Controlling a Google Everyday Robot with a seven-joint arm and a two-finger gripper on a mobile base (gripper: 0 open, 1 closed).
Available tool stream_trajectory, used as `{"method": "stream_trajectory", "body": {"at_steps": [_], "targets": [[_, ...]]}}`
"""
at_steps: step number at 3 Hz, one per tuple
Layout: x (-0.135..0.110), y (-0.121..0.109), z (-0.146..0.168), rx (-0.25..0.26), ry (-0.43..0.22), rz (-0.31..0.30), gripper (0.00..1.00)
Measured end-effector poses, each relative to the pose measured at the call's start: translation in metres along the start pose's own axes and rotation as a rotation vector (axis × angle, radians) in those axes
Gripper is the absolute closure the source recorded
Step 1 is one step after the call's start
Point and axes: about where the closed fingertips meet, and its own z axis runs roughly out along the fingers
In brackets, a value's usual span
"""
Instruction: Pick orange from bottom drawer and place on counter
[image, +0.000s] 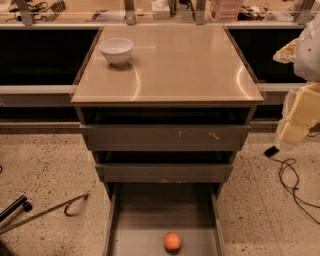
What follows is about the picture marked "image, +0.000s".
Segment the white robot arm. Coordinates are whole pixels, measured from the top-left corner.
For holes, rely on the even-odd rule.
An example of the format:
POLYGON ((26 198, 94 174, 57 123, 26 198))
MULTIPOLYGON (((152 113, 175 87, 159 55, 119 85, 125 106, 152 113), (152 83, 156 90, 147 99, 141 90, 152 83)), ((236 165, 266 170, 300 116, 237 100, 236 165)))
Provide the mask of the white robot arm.
POLYGON ((305 86, 287 94, 277 128, 280 149, 291 150, 320 122, 320 13, 298 38, 278 50, 273 60, 292 63, 295 75, 307 81, 305 86))

